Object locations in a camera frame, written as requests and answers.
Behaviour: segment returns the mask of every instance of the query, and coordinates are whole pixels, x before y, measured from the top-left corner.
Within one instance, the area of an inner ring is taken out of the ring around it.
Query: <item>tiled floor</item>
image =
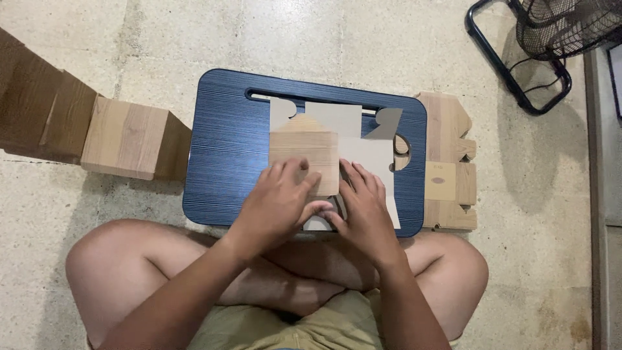
[[[589,348],[583,60],[569,60],[566,101],[525,115],[464,30],[472,1],[0,0],[0,26],[107,97],[169,108],[188,126],[198,79],[215,67],[458,95],[478,142],[480,228],[468,239],[490,265],[462,347]],[[504,4],[477,21],[504,60],[520,58]],[[538,65],[517,73],[525,83],[550,79]],[[0,349],[80,348],[68,249],[110,219],[186,223],[181,192],[0,151]]]

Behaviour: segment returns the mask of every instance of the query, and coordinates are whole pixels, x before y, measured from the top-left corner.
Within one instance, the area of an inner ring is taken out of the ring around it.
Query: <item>khaki shorts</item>
[[[214,306],[188,350],[384,349],[379,308],[378,290],[349,290],[292,325],[255,306]]]

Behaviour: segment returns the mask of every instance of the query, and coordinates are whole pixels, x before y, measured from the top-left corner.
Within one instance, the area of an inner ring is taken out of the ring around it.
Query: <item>electric fan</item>
[[[572,88],[565,59],[595,49],[604,40],[622,39],[622,0],[509,0],[517,18],[516,39],[528,58],[507,68],[473,20],[473,14],[494,0],[479,0],[466,14],[466,29],[503,79],[518,105],[532,115],[543,115]],[[557,79],[548,85],[523,90],[512,69],[527,60],[548,61]],[[526,93],[546,88],[558,80],[562,89],[542,107],[536,108]]]

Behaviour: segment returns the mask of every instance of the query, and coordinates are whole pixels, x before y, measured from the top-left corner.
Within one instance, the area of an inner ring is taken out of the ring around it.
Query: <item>hand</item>
[[[308,168],[306,158],[290,158],[264,169],[242,204],[238,218],[221,240],[233,247],[243,260],[250,260],[284,243],[312,215],[332,209],[333,205],[327,201],[305,205],[309,191],[322,176],[308,174],[296,184],[298,171]]]
[[[348,218],[343,220],[334,211],[323,211],[318,215],[331,222],[344,239],[365,254],[380,270],[404,256],[386,208],[384,184],[380,177],[356,162],[350,164],[340,159],[340,165],[352,183],[350,187],[345,180],[339,181],[339,193]]]

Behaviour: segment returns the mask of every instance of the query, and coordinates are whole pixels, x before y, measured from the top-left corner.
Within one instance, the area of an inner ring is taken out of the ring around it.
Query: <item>leg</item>
[[[488,283],[488,265],[475,247],[451,234],[422,232],[400,241],[411,270],[449,340],[467,326]],[[345,242],[289,242],[265,257],[297,275],[366,291],[376,270]]]
[[[116,220],[84,236],[67,257],[67,279],[89,340],[110,329],[208,248],[184,230]],[[292,275],[257,259],[227,288],[219,305],[258,305],[308,315],[343,287]]]

